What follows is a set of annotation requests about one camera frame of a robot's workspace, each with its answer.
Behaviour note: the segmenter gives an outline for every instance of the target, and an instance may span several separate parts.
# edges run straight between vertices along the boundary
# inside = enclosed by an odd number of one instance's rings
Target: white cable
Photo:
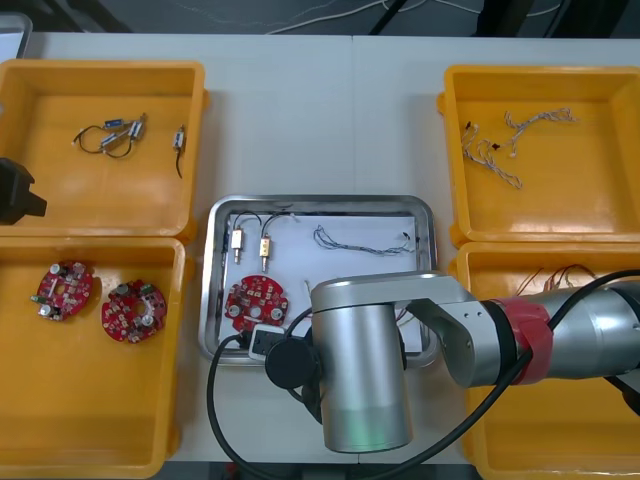
[[[465,7],[464,5],[459,5],[459,4],[453,3],[453,2],[448,2],[447,0],[433,0],[433,1],[436,2],[436,3],[441,3],[442,5],[448,5],[448,6],[453,7],[453,8],[458,8],[460,10],[464,10],[465,12],[475,13],[476,15],[480,15],[480,10],[474,10],[473,8]],[[546,10],[541,10],[539,12],[529,13],[529,14],[527,14],[527,18],[528,17],[539,17],[540,15],[546,15],[547,13],[555,12],[559,8],[560,8],[560,4],[556,5],[555,7],[547,8]]]
[[[277,33],[288,32],[288,31],[291,31],[291,30],[296,30],[296,29],[301,28],[301,27],[306,27],[307,25],[311,25],[313,23],[326,22],[327,20],[335,20],[337,18],[348,17],[350,15],[354,15],[356,13],[362,12],[363,10],[367,10],[369,8],[373,8],[373,7],[377,6],[377,5],[382,5],[385,9],[388,10],[389,7],[387,6],[387,1],[388,0],[378,0],[376,2],[371,2],[371,3],[368,3],[366,5],[363,5],[360,8],[349,10],[348,12],[337,13],[335,15],[327,15],[326,17],[312,18],[311,20],[307,20],[306,22],[297,23],[297,24],[291,25],[289,27],[279,28],[278,30],[272,30],[271,32],[267,32],[266,35],[275,35]],[[406,11],[409,11],[409,10],[413,10],[414,8],[421,7],[422,5],[427,3],[428,1],[429,0],[420,0],[415,5],[410,5],[408,7],[401,8],[399,10],[399,12],[406,12]],[[463,5],[458,5],[457,3],[449,2],[447,0],[433,0],[433,1],[436,2],[436,3],[441,3],[443,5],[448,5],[450,7],[458,8],[460,10],[464,10],[465,12],[474,13],[476,15],[480,14],[479,10],[474,10],[472,8],[468,8],[468,7],[465,7]],[[548,8],[546,10],[542,10],[540,12],[529,13],[527,15],[527,17],[538,17],[540,15],[546,15],[547,13],[551,13],[551,12],[556,11],[558,8],[560,8],[560,4],[556,5],[555,7]]]
[[[539,17],[540,15],[546,15],[547,13],[555,12],[560,8],[560,4],[555,7],[547,8],[546,10],[540,10],[539,12],[533,12],[527,15],[527,17]]]
[[[350,15],[354,15],[358,12],[362,12],[363,10],[367,10],[369,8],[382,5],[385,0],[378,0],[376,2],[367,3],[360,8],[356,8],[354,10],[350,10],[344,13],[337,13],[336,15],[327,15],[326,17],[312,18],[311,20],[307,20],[306,22],[298,23],[296,25],[291,25],[290,27],[279,28],[278,30],[273,30],[271,32],[267,32],[266,35],[275,35],[276,33],[288,32],[289,30],[295,30],[300,27],[305,27],[307,25],[311,25],[312,23],[318,22],[326,22],[327,20],[335,20],[336,18],[348,17]]]

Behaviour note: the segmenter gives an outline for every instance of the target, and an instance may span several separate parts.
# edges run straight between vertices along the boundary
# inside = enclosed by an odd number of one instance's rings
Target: yellow bin
[[[438,108],[445,116],[453,196],[453,242],[640,242],[640,70],[454,66]],[[504,144],[515,122],[563,107],[575,123],[540,120],[496,165],[521,190],[464,159],[462,134]]]
[[[0,226],[0,236],[171,236],[190,241],[204,68],[195,62],[10,60],[0,66],[0,156],[24,165],[44,217]],[[147,115],[129,155],[91,155],[71,142],[89,125]],[[176,171],[173,135],[186,147]],[[85,141],[97,148],[105,132]]]
[[[525,294],[549,274],[579,263],[603,275],[640,267],[630,244],[467,243],[450,273],[480,300],[514,295],[539,268]],[[571,274],[576,285],[589,277]],[[471,413],[491,388],[466,391]],[[509,387],[464,437],[469,461],[487,480],[640,478],[640,418],[604,379],[544,380]]]
[[[30,301],[52,263],[85,262],[92,296],[57,323]],[[118,343],[101,306],[143,279],[167,300],[165,328]],[[0,239],[0,477],[147,478],[177,445],[173,410],[185,252],[175,239]]]

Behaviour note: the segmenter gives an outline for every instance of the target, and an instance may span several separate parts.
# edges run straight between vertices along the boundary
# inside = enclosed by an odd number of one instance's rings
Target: circular circuit board
[[[31,300],[40,305],[40,316],[61,322],[84,308],[92,287],[93,277],[85,264],[54,263]]]
[[[289,301],[278,282],[264,275],[249,275],[229,290],[224,314],[238,332],[252,332],[257,323],[282,325],[288,308]]]
[[[139,343],[164,327],[167,303],[162,292],[142,280],[123,283],[102,304],[102,328],[118,342]]]

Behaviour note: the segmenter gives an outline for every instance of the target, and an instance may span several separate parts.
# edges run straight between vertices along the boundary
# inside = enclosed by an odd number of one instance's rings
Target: wire
[[[178,176],[180,178],[182,178],[182,173],[180,173],[180,154],[182,152],[180,150],[178,150],[178,152],[176,153],[176,170],[178,171]]]
[[[369,32],[369,35],[378,35],[380,32],[382,32],[382,30],[384,30],[384,27],[386,27],[387,24],[393,19],[393,17],[396,16],[398,10],[400,10],[405,3],[407,3],[407,0],[394,0],[393,5],[391,5],[391,7],[387,9],[382,18],[376,22],[376,24]]]
[[[80,150],[82,150],[85,153],[91,153],[91,154],[96,154],[96,153],[102,153],[101,149],[98,150],[87,150],[84,145],[82,145],[82,136],[87,133],[89,130],[92,130],[94,128],[97,128],[98,130],[104,130],[104,127],[101,127],[100,125],[89,125],[86,128],[83,128],[82,130],[80,130],[80,132],[78,132],[78,135],[76,135],[73,139],[73,141],[71,142],[71,145],[75,145],[76,142],[78,142],[78,145],[80,146]]]
[[[325,17],[312,18],[311,20],[307,20],[307,21],[302,22],[302,23],[296,23],[295,25],[290,25],[288,27],[283,27],[283,28],[279,28],[277,30],[272,30],[270,32],[267,32],[265,35],[276,35],[278,33],[284,33],[284,32],[289,32],[291,30],[297,30],[298,28],[306,27],[307,25],[312,25],[314,23],[326,22],[328,20],[336,20],[338,18],[349,17],[351,15],[355,15],[356,13],[360,13],[360,12],[362,12],[364,10],[368,10],[369,8],[373,8],[373,7],[376,7],[378,5],[382,5],[384,8],[389,9],[390,7],[387,6],[387,1],[388,0],[378,0],[376,2],[367,3],[366,5],[363,5],[362,7],[355,8],[353,10],[349,10],[348,12],[337,13],[335,15],[327,15]],[[409,7],[405,7],[403,9],[400,9],[399,12],[400,13],[407,12],[409,10],[413,10],[414,8],[421,7],[422,5],[427,3],[428,1],[429,0],[421,0],[420,2],[418,2],[415,5],[411,5]],[[476,15],[480,14],[479,10],[474,10],[472,8],[465,7],[463,5],[458,5],[457,3],[448,2],[447,0],[432,0],[432,1],[435,2],[435,3],[440,3],[442,5],[448,5],[449,7],[458,8],[460,10],[464,10],[465,12],[474,13]],[[540,15],[546,15],[547,13],[551,13],[553,11],[558,11],[561,8],[562,3],[563,2],[561,1],[555,7],[548,8],[546,10],[541,10],[539,12],[529,13],[527,15],[527,17],[539,17]]]
[[[122,157],[126,157],[127,155],[129,155],[129,153],[131,152],[131,148],[132,147],[133,147],[133,137],[129,137],[129,146],[127,147],[127,150],[124,153],[122,153],[120,155],[114,155],[113,153],[110,153],[107,150],[103,150],[103,153],[105,155],[110,156],[111,158],[122,158]]]
[[[556,20],[558,20],[558,17],[560,16],[560,12],[562,12],[562,7],[564,7],[564,4],[566,3],[566,1],[567,0],[560,0],[560,3],[558,4],[558,8],[556,9],[556,13],[553,15],[553,18],[549,22],[549,26],[544,31],[544,35],[542,35],[544,38],[548,38],[551,35],[551,32],[553,31],[553,26],[555,25]]]
[[[236,217],[236,219],[233,221],[233,229],[236,229],[236,226],[238,225],[238,219],[244,215],[253,215],[254,217],[256,217],[258,219],[258,222],[260,222],[260,226],[262,226],[262,219],[260,218],[260,215],[258,215],[255,212],[252,212],[250,210],[245,210],[242,213],[239,213],[238,216]]]
[[[222,433],[222,429],[220,428],[220,422],[218,422],[218,415],[216,414],[215,402],[213,401],[213,386],[216,381],[216,370],[218,369],[218,363],[220,363],[220,357],[222,356],[222,352],[226,348],[226,346],[235,341],[239,341],[242,339],[241,335],[232,335],[231,337],[225,338],[216,349],[216,353],[213,355],[213,360],[211,360],[211,366],[209,367],[209,377],[207,379],[207,414],[209,415],[209,423],[211,424],[211,430],[213,430],[213,434],[215,435],[220,447],[227,454],[227,456],[231,459],[232,462],[238,465],[242,470],[247,472],[254,477],[261,478],[263,480],[273,480],[273,479],[288,479],[290,477],[283,477],[280,475],[276,475],[273,473],[263,472],[260,469],[253,467],[251,464],[247,463],[240,455],[236,453],[236,451],[231,448],[229,442],[227,442],[224,434]]]
[[[262,226],[262,233],[261,236],[265,236],[267,234],[267,227],[269,226],[269,224],[275,220],[278,217],[284,217],[286,215],[291,215],[291,212],[278,212],[278,213],[274,213],[273,215],[271,215],[269,218],[267,218],[267,221],[264,222],[264,225]]]
[[[291,25],[289,27],[279,28],[278,30],[273,30],[271,32],[267,32],[266,35],[275,35],[278,33],[288,32],[290,30],[296,30],[301,27],[306,27],[307,25],[311,25],[312,23],[318,22],[326,22],[328,20],[335,20],[337,18],[348,17],[350,15],[354,15],[356,13],[362,12],[363,10],[367,10],[369,8],[382,5],[383,0],[378,0],[376,2],[367,3],[360,8],[355,8],[353,10],[349,10],[348,12],[338,13],[335,15],[327,15],[326,17],[312,18],[311,20],[307,20],[306,22],[297,23],[296,25]]]
[[[289,338],[291,336],[291,334],[293,333],[293,331],[295,330],[295,328],[298,326],[298,324],[302,320],[307,318],[311,312],[312,312],[311,307],[309,307],[305,311],[303,311],[300,315],[298,315],[296,318],[294,318],[293,321],[291,322],[291,324],[285,330],[284,338]]]
[[[398,10],[398,13],[408,12],[409,10],[413,10],[414,8],[421,7],[422,5],[427,3],[428,1],[429,0],[420,0],[418,3],[415,3],[413,5],[409,5],[408,7],[401,8],[400,10]],[[382,6],[385,8],[385,10],[389,10],[389,5],[387,5],[387,0],[384,0],[382,2]]]
[[[338,243],[329,236],[322,225],[318,225],[318,227],[313,231],[313,239],[316,241],[318,246],[327,250],[353,250],[356,252],[366,252],[371,253],[372,255],[384,257],[388,255],[398,255],[404,252],[411,253],[413,251],[407,248],[407,245],[409,245],[411,241],[411,237],[406,232],[402,232],[402,234],[404,235],[405,239],[404,243],[399,247],[391,247],[387,248],[386,250],[377,250],[375,248],[361,247],[359,245],[347,245],[344,243]]]

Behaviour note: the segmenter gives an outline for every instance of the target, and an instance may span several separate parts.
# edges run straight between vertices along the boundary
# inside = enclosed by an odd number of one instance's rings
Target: black cable
[[[178,172],[178,176],[182,178],[182,173],[180,173],[180,153],[180,150],[178,150],[178,153],[176,154],[176,170]]]
[[[129,153],[131,152],[131,148],[132,147],[133,147],[133,137],[129,137],[129,146],[127,147],[127,150],[123,154],[114,155],[113,153],[110,153],[107,150],[104,150],[104,153],[105,153],[105,155],[108,155],[111,158],[123,158],[123,157],[126,157],[127,155],[129,155]]]
[[[311,313],[311,307],[307,308],[304,312],[302,312],[300,315],[298,315],[296,318],[294,318],[293,321],[291,322],[291,325],[289,325],[287,327],[287,329],[285,330],[284,338],[289,338],[291,336],[291,334],[293,333],[293,330],[298,326],[298,324],[302,320],[307,318],[310,313]]]
[[[547,29],[544,31],[544,38],[548,38],[551,35],[551,32],[553,31],[553,27],[556,24],[556,20],[558,20],[558,17],[560,16],[560,12],[562,12],[562,10],[564,9],[564,4],[567,2],[567,0],[560,0],[560,5],[558,6],[556,13],[553,14],[553,18],[551,19],[551,23],[549,23],[549,26],[547,27]]]
[[[407,3],[407,0],[396,0],[395,2],[393,2],[393,5],[389,7],[389,10],[385,12],[382,18],[378,20],[378,23],[376,23],[375,26],[371,29],[369,35],[378,35],[382,30],[384,30],[384,27],[387,26],[387,23],[389,23],[391,19],[396,16],[396,13],[400,11],[405,3]]]
[[[102,153],[102,149],[99,150],[87,150],[84,145],[82,145],[82,136],[87,133],[89,130],[93,129],[93,128],[97,128],[98,130],[104,130],[104,127],[101,127],[100,125],[89,125],[86,128],[83,128],[82,130],[80,130],[80,132],[78,133],[78,135],[76,135],[73,139],[73,141],[71,143],[75,144],[76,142],[78,142],[78,145],[80,146],[80,150],[82,150],[85,153],[91,153],[91,154],[96,154],[96,153]]]
[[[597,290],[602,285],[611,282],[612,280],[617,280],[623,277],[637,277],[640,276],[640,269],[634,270],[623,270],[620,272],[610,273],[609,275],[604,275],[598,279],[595,279],[584,287],[580,287],[574,293],[572,293],[567,300],[560,306],[560,308],[556,311],[556,313],[549,320],[549,328],[554,330],[560,321],[571,311],[571,309],[583,298],[587,297],[595,290]],[[303,314],[298,315],[294,322],[300,322],[304,316]],[[209,369],[209,381],[207,383],[207,411],[209,413],[209,421],[211,422],[211,428],[213,433],[218,440],[218,443],[222,447],[222,450],[227,454],[229,458],[231,458],[242,470],[245,470],[247,473],[254,475],[258,478],[270,480],[270,479],[281,479],[284,477],[279,477],[275,475],[269,476],[269,474],[258,470],[252,467],[245,460],[240,458],[238,454],[229,446],[222,431],[220,430],[220,425],[218,423],[218,419],[215,414],[215,408],[213,405],[213,381],[215,379],[215,370],[220,361],[220,356],[222,355],[222,351],[224,347],[233,340],[237,340],[240,338],[239,335],[235,335],[233,337],[228,337],[224,339],[218,349],[216,350],[215,355],[213,356],[213,360],[211,362],[211,368]],[[491,406],[500,398],[500,395],[504,393],[504,391],[513,383],[513,381],[520,374],[522,369],[531,361],[533,358],[533,353],[531,349],[525,350],[525,352],[518,358],[518,360],[513,364],[511,368],[509,368],[504,375],[501,375],[500,378],[496,381],[495,387],[489,395],[485,397],[485,399],[476,407],[476,409],[465,418],[456,428],[454,428],[451,432],[449,432],[445,437],[441,438],[438,442],[433,444],[431,447],[427,448],[424,452],[419,453],[418,455],[410,458],[402,462],[401,464],[385,471],[379,473],[377,475],[373,475],[370,477],[361,477],[360,480],[389,480],[398,477],[405,471],[422,464],[423,462],[429,460],[434,457],[438,453],[442,452],[444,449],[448,448],[452,445],[456,440],[458,440],[462,435],[464,435],[488,410]]]
[[[311,313],[311,307],[307,308],[305,311],[303,311],[300,315],[298,315],[296,318],[293,319],[293,321],[291,322],[291,324],[287,327],[287,329],[284,332],[284,338],[289,338],[291,336],[291,334],[293,333],[293,331],[295,330],[295,328],[298,326],[298,324],[304,320],[305,318],[307,318],[307,316]],[[291,395],[293,398],[295,398],[297,401],[299,401],[300,403],[304,403],[304,400],[302,400],[302,395],[300,395],[298,392],[296,392],[293,389],[289,389],[287,390],[287,392],[289,392],[289,395]]]
[[[236,453],[236,451],[231,448],[231,445],[224,438],[224,434],[220,428],[220,423],[218,422],[218,415],[216,414],[215,402],[213,401],[213,386],[216,380],[216,370],[218,368],[218,363],[220,362],[220,357],[222,356],[222,352],[225,347],[233,342],[234,340],[241,340],[240,335],[233,335],[231,337],[225,338],[216,349],[216,353],[213,355],[213,360],[211,360],[211,367],[209,368],[209,378],[207,380],[207,413],[209,414],[209,423],[211,424],[211,430],[213,430],[213,434],[218,440],[222,451],[227,454],[227,456],[234,462],[241,470],[247,472],[254,477],[261,478],[263,480],[289,480],[293,477],[283,477],[280,475],[275,475],[273,473],[264,472],[258,468],[253,467],[250,463],[246,462],[243,458],[240,457]]]
[[[278,217],[284,217],[286,215],[291,215],[291,213],[289,213],[289,212],[278,212],[278,213],[274,213],[269,218],[267,218],[267,221],[264,222],[264,225],[262,226],[261,236],[264,237],[265,234],[267,233],[267,226],[269,225],[269,223],[271,223],[273,220],[275,220]]]
[[[257,213],[255,213],[255,212],[252,212],[252,211],[250,211],[250,210],[245,210],[244,212],[239,213],[239,214],[238,214],[238,216],[236,217],[236,219],[233,221],[233,229],[234,229],[234,230],[236,229],[236,226],[237,226],[237,224],[238,224],[238,219],[239,219],[240,217],[242,217],[243,215],[253,215],[253,216],[254,216],[254,217],[256,217],[256,218],[258,219],[258,221],[260,222],[260,226],[262,226],[262,219],[260,218],[260,215],[258,215],[258,214],[257,214]]]

